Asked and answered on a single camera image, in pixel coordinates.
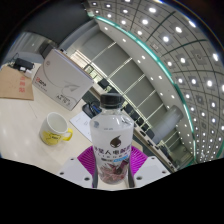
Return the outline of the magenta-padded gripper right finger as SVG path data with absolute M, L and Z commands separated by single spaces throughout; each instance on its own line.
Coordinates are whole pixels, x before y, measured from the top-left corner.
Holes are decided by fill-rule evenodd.
M 131 149 L 128 171 L 130 188 L 143 187 L 169 174 L 156 156 L 147 156 L 135 147 Z

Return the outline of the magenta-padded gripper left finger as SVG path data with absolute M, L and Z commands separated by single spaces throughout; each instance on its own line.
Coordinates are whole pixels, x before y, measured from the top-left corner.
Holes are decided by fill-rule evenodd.
M 84 188 L 96 188 L 98 172 L 93 148 L 87 148 L 78 157 L 69 158 L 57 172 L 57 176 Z

